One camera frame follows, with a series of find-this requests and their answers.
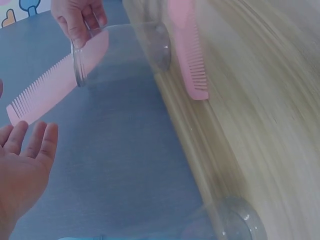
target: pink comb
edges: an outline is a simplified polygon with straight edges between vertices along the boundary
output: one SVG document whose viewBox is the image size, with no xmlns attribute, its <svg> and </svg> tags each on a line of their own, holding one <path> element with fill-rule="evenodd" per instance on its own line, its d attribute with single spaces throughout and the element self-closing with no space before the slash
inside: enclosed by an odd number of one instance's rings
<svg viewBox="0 0 320 240">
<path fill-rule="evenodd" d="M 109 34 L 102 31 L 80 49 L 84 75 L 87 76 L 106 54 Z M 20 121 L 29 125 L 37 121 L 77 86 L 72 54 L 67 55 L 25 89 L 6 107 L 10 122 Z"/>
<path fill-rule="evenodd" d="M 209 98 L 194 0 L 168 0 L 176 54 L 185 88 L 193 100 Z"/>
</svg>

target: clear plastic cup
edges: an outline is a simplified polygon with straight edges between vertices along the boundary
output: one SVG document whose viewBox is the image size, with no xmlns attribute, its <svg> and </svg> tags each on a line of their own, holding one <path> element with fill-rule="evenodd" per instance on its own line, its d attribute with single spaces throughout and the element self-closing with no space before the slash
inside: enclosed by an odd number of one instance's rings
<svg viewBox="0 0 320 240">
<path fill-rule="evenodd" d="M 170 38 L 162 22 L 103 26 L 88 33 L 90 39 L 83 48 L 71 43 L 79 87 L 139 77 L 150 71 L 156 74 L 170 66 Z M 88 59 L 97 56 L 98 63 L 88 67 Z"/>
<path fill-rule="evenodd" d="M 268 240 L 258 213 L 240 197 L 228 196 L 204 205 L 184 219 L 174 218 L 173 212 L 165 225 L 153 222 L 117 234 L 59 240 Z"/>
</svg>

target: blue table surface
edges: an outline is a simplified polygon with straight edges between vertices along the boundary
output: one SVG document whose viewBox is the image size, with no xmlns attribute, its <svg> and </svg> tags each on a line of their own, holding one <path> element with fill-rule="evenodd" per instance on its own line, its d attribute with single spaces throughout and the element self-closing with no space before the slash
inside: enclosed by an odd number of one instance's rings
<svg viewBox="0 0 320 240">
<path fill-rule="evenodd" d="M 104 6 L 110 25 L 129 22 L 121 1 Z M 0 29 L 0 126 L 9 123 L 6 106 L 69 53 L 49 12 Z M 42 120 L 59 125 L 56 159 L 46 192 L 12 240 L 112 236 L 149 224 L 161 231 L 202 205 L 151 71 L 76 88 Z"/>
</svg>

